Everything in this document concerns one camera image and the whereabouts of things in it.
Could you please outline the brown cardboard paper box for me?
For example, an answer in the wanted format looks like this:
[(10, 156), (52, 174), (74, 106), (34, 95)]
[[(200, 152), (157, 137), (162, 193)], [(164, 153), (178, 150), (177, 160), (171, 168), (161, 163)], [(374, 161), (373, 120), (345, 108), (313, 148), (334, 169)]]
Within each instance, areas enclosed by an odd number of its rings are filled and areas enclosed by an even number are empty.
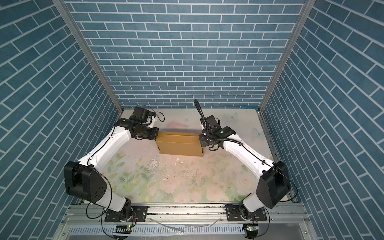
[(161, 154), (202, 157), (199, 134), (159, 132), (156, 144)]

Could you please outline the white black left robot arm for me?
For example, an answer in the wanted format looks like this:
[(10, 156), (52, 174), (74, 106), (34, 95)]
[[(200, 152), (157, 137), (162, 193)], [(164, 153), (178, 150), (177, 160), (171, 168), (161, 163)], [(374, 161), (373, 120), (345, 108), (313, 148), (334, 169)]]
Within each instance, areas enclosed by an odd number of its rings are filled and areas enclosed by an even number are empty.
[(76, 162), (68, 162), (63, 169), (66, 193), (128, 218), (131, 214), (130, 200), (114, 193), (102, 171), (129, 140), (155, 140), (159, 132), (154, 126), (157, 116), (154, 111), (136, 106), (132, 115), (127, 119), (120, 118), (111, 132), (87, 155)]

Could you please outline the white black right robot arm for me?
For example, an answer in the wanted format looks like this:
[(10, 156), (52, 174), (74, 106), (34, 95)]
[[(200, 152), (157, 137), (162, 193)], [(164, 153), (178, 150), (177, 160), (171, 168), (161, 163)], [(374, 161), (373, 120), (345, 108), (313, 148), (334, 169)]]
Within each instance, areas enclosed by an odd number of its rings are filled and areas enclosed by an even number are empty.
[(222, 128), (220, 121), (214, 116), (201, 116), (202, 133), (199, 140), (203, 148), (212, 151), (213, 146), (237, 157), (256, 176), (256, 191), (249, 194), (239, 203), (241, 216), (249, 220), (261, 208), (272, 209), (292, 189), (287, 166), (265, 158), (247, 145), (230, 127)]

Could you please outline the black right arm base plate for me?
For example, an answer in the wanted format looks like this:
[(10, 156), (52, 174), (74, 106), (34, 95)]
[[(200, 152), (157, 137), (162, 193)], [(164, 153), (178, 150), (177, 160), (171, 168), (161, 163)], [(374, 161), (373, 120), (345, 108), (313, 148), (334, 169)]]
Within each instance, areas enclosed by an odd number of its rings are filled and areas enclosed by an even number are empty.
[(266, 221), (267, 215), (264, 208), (260, 208), (255, 212), (249, 212), (243, 205), (226, 204), (224, 206), (226, 211), (227, 221)]

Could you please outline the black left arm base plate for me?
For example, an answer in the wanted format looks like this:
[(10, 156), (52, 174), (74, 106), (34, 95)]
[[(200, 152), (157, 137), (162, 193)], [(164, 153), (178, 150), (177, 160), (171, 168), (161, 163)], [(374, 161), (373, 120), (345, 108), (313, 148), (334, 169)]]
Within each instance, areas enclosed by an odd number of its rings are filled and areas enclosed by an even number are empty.
[(108, 210), (105, 216), (107, 223), (137, 223), (145, 222), (148, 206), (130, 206), (120, 212)]

